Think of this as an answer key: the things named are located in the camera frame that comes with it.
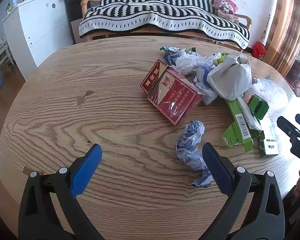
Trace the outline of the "blue white wrapper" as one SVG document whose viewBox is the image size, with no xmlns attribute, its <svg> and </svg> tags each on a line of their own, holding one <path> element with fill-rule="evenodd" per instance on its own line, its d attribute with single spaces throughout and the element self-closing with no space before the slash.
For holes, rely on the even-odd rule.
<svg viewBox="0 0 300 240">
<path fill-rule="evenodd" d="M 175 154 L 185 165 L 195 171 L 202 171 L 202 176 L 194 180 L 192 185 L 207 188 L 214 179 L 203 159 L 202 152 L 198 150 L 197 146 L 201 142 L 204 132 L 205 126 L 202 122 L 190 121 L 182 131 L 181 138 L 175 143 Z"/>
</svg>

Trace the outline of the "dark red cigarette box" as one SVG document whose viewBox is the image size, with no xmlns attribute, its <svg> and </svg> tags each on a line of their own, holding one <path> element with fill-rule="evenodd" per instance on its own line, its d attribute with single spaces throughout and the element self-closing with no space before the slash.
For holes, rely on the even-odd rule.
<svg viewBox="0 0 300 240">
<path fill-rule="evenodd" d="M 174 68 L 167 68 L 147 94 L 149 102 L 174 126 L 185 119 L 204 97 L 201 89 Z"/>
</svg>

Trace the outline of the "clear plastic bag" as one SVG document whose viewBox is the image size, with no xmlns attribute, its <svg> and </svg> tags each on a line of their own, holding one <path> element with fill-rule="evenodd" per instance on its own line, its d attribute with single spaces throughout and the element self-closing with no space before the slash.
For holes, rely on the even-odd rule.
<svg viewBox="0 0 300 240">
<path fill-rule="evenodd" d="M 272 111 L 281 110 L 288 103 L 286 91 L 268 79 L 255 79 L 255 83 L 249 88 L 248 93 L 265 100 Z"/>
</svg>

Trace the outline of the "green white standing carton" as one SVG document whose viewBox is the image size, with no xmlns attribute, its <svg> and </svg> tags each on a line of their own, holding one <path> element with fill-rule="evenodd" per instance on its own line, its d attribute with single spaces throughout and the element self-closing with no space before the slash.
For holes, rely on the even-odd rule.
<svg viewBox="0 0 300 240">
<path fill-rule="evenodd" d="M 262 158 L 274 157 L 279 154 L 275 129 L 271 124 L 268 113 L 260 120 L 262 132 L 258 137 L 258 148 Z"/>
</svg>

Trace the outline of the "small green box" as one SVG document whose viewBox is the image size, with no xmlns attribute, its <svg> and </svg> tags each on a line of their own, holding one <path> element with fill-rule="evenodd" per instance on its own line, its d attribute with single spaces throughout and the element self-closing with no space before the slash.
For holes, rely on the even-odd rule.
<svg viewBox="0 0 300 240">
<path fill-rule="evenodd" d="M 269 105 L 266 100 L 262 99 L 256 94 L 250 97 L 248 101 L 248 107 L 258 120 L 262 120 L 269 109 Z"/>
</svg>

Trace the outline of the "green white long carton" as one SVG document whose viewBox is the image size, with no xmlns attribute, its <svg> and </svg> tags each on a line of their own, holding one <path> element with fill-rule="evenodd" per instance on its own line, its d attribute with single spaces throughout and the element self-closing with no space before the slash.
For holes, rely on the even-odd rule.
<svg viewBox="0 0 300 240">
<path fill-rule="evenodd" d="M 253 139 L 243 116 L 243 112 L 241 111 L 237 100 L 226 100 L 226 105 L 228 106 L 234 121 L 224 131 L 222 138 L 226 146 L 232 147 L 243 145 L 244 152 L 247 153 L 253 149 Z"/>
</svg>

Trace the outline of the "grey plastic bag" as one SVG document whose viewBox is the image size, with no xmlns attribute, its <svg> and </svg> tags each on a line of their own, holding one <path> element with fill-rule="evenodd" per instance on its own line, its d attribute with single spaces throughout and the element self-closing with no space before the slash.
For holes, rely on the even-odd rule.
<svg viewBox="0 0 300 240">
<path fill-rule="evenodd" d="M 224 61 L 209 72 L 207 82 L 221 98 L 237 99 L 253 84 L 249 59 L 239 53 L 226 55 Z"/>
</svg>

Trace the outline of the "orange brown curtain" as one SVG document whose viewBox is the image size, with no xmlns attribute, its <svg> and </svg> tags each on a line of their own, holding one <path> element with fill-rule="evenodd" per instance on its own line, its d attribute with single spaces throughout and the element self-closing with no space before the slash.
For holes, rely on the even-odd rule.
<svg viewBox="0 0 300 240">
<path fill-rule="evenodd" d="M 266 50 L 263 61 L 286 76 L 300 50 L 300 0 L 277 0 Z"/>
</svg>

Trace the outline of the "white crumpled plastic bag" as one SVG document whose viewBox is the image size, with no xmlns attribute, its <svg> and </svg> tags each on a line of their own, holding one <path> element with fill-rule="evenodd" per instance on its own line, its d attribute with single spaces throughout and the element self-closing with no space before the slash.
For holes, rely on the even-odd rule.
<svg viewBox="0 0 300 240">
<path fill-rule="evenodd" d="M 199 66 L 214 66 L 214 62 L 220 58 L 221 53 L 209 57 L 183 53 L 183 55 L 176 59 L 175 64 L 172 67 L 182 75 L 189 75 L 195 73 Z"/>
</svg>

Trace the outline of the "pink plush pillow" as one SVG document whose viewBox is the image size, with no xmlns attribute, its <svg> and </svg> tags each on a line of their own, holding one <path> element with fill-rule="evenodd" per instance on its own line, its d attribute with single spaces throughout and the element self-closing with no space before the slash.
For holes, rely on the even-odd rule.
<svg viewBox="0 0 300 240">
<path fill-rule="evenodd" d="M 239 23 L 239 19 L 236 16 L 238 7 L 232 0 L 215 0 L 212 7 L 217 10 L 218 17 L 235 24 Z"/>
</svg>

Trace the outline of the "blue green crumpled wrapper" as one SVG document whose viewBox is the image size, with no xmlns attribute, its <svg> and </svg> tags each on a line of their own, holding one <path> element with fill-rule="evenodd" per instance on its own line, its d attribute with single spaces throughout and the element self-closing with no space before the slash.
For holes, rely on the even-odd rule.
<svg viewBox="0 0 300 240">
<path fill-rule="evenodd" d="M 174 65 L 176 60 L 185 54 L 197 56 L 196 48 L 194 47 L 178 48 L 178 47 L 163 46 L 160 48 L 160 51 L 164 52 L 162 61 L 169 66 Z"/>
</svg>

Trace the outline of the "red gold flat box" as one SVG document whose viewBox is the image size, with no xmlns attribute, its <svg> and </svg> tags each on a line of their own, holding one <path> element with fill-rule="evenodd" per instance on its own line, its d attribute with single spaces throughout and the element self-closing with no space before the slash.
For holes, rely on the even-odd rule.
<svg viewBox="0 0 300 240">
<path fill-rule="evenodd" d="M 157 83 L 158 79 L 162 76 L 167 67 L 168 65 L 160 59 L 157 59 L 155 64 L 153 64 L 152 68 L 140 84 L 140 87 L 146 94 L 148 94 L 153 86 Z"/>
</svg>

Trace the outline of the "black white striped blanket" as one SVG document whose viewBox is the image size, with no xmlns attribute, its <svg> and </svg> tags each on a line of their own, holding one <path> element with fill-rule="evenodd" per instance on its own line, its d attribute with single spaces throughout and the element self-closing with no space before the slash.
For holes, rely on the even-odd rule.
<svg viewBox="0 0 300 240">
<path fill-rule="evenodd" d="M 81 38 L 105 30 L 125 32 L 152 25 L 174 33 L 197 31 L 215 41 L 233 42 L 246 49 L 250 32 L 238 20 L 220 17 L 234 15 L 231 0 L 100 0 L 79 24 Z"/>
</svg>

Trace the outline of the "wooden sofa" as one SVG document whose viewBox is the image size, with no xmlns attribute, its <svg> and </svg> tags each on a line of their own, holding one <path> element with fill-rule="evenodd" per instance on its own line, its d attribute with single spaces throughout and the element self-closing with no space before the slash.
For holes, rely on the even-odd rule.
<svg viewBox="0 0 300 240">
<path fill-rule="evenodd" d="M 165 2 L 127 5 L 109 3 L 91 8 L 79 24 L 79 35 L 85 37 L 96 30 L 124 32 L 142 27 L 179 33 L 194 31 L 217 41 L 230 41 L 241 49 L 248 46 L 250 32 L 247 28 L 191 6 L 170 5 Z"/>
</svg>

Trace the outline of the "white cabinet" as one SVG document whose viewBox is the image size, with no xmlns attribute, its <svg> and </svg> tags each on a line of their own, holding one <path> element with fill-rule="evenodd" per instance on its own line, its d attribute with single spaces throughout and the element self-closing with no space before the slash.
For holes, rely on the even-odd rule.
<svg viewBox="0 0 300 240">
<path fill-rule="evenodd" d="M 2 23 L 9 49 L 25 80 L 50 55 L 74 43 L 65 0 L 23 1 Z"/>
</svg>

